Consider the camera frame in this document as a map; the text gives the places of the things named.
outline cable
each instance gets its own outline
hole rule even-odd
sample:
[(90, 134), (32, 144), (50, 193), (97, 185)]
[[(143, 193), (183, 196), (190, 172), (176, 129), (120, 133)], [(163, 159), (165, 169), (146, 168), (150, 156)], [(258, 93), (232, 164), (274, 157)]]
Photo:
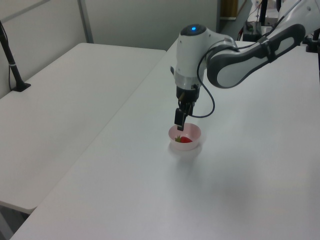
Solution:
[(261, 3), (260, 3), (259, 6), (258, 6), (258, 12), (257, 12), (257, 14), (256, 14), (256, 21), (257, 21), (257, 22), (258, 22), (259, 10), (260, 10)]
[(194, 117), (194, 118), (198, 118), (198, 119), (203, 119), (203, 118), (206, 118), (206, 117), (209, 117), (214, 111), (215, 111), (215, 108), (216, 108), (216, 103), (215, 103), (215, 100), (214, 100), (214, 97), (212, 96), (212, 94), (210, 93), (210, 91), (208, 90), (208, 88), (205, 86), (205, 84), (201, 81), (200, 79), (200, 75), (199, 75), (199, 69), (200, 69), (200, 65), (202, 63), (202, 61), (204, 60), (204, 58), (207, 56), (208, 53), (210, 53), (211, 51), (213, 51), (214, 48), (212, 49), (209, 49), (201, 58), (201, 60), (199, 61), (199, 64), (198, 64), (198, 67), (196, 69), (196, 76), (198, 78), (198, 81), (200, 82), (200, 84), (203, 86), (203, 88), (206, 90), (206, 92), (209, 94), (211, 100), (212, 100), (212, 110), (209, 114), (207, 115), (203, 115), (203, 116), (195, 116), (195, 115), (190, 115), (191, 117)]
[(7, 36), (6, 30), (5, 30), (5, 28), (4, 28), (4, 26), (2, 25), (1, 22), (0, 22), (0, 24), (1, 24), (1, 29), (2, 29), (2, 31), (4, 32), (5, 39), (6, 39), (6, 41), (8, 42), (8, 36)]
[(10, 91), (12, 91), (11, 82), (10, 82), (10, 65), (9, 65), (9, 88), (10, 88)]
[(249, 14), (248, 18), (249, 18), (249, 17), (250, 17), (250, 15), (251, 15), (251, 14), (253, 14), (253, 13), (254, 13), (258, 8), (260, 8), (261, 4), (262, 4), (262, 2), (260, 2), (260, 4), (256, 7), (256, 9), (255, 9), (253, 12), (251, 12), (251, 13)]

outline black cable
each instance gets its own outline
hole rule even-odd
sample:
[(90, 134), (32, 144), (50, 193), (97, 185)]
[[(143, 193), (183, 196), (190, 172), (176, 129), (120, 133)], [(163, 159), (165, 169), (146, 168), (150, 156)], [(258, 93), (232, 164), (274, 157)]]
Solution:
[(249, 47), (251, 47), (251, 46), (253, 46), (253, 45), (255, 45), (255, 44), (256, 44), (256, 42), (253, 43), (253, 44), (251, 44), (251, 45), (248, 45), (248, 46), (241, 46), (241, 47), (238, 47), (237, 50), (239, 50), (239, 49), (246, 49), (246, 48), (249, 48)]
[(9, 88), (10, 88), (10, 91), (12, 91), (11, 82), (10, 82), (10, 65), (9, 65)]
[(260, 3), (259, 6), (258, 6), (258, 12), (257, 12), (257, 14), (256, 14), (256, 21), (257, 21), (257, 22), (258, 22), (259, 10), (260, 10), (261, 3)]
[(262, 4), (262, 2), (260, 2), (260, 4), (256, 7), (256, 9), (249, 14), (248, 18), (250, 17), (251, 14), (253, 14), (261, 6), (261, 4)]
[(200, 75), (199, 75), (199, 69), (200, 69), (200, 65), (202, 63), (202, 61), (204, 60), (204, 58), (207, 56), (208, 53), (210, 53), (211, 51), (213, 51), (214, 48), (211, 48), (209, 49), (201, 58), (201, 60), (199, 61), (199, 64), (198, 64), (198, 67), (196, 69), (196, 76), (198, 78), (198, 81), (200, 82), (200, 84), (203, 86), (203, 88), (206, 90), (206, 92), (209, 94), (211, 100), (212, 100), (212, 110), (209, 114), (207, 115), (203, 115), (203, 116), (195, 116), (195, 115), (190, 115), (191, 117), (194, 117), (194, 118), (198, 118), (198, 119), (203, 119), (203, 118), (206, 118), (206, 117), (209, 117), (214, 111), (215, 111), (215, 108), (216, 108), (216, 103), (215, 103), (215, 100), (214, 100), (214, 97), (212, 96), (212, 94), (210, 93), (210, 91), (208, 90), (208, 88), (205, 86), (205, 84), (201, 81), (200, 79)]

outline white table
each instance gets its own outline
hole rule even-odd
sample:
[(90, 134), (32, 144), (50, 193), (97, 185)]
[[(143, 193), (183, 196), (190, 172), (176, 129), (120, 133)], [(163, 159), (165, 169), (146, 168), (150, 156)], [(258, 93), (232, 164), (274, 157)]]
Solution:
[[(231, 89), (188, 152), (170, 146), (176, 43), (12, 240), (314, 240), (318, 57), (297, 47)], [(194, 114), (211, 109), (205, 91)]]
[(0, 99), (0, 205), (31, 213), (164, 54), (81, 43)]

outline white wall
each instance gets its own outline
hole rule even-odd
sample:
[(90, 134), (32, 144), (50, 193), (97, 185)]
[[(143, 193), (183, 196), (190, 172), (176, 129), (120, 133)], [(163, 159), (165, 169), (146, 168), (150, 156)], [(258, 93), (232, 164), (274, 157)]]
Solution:
[[(50, 0), (2, 24), (24, 81), (86, 42), (77, 0)], [(0, 47), (0, 98), (8, 92), (8, 61)]]
[(215, 31), (220, 0), (85, 0), (93, 42), (168, 50), (187, 25)]

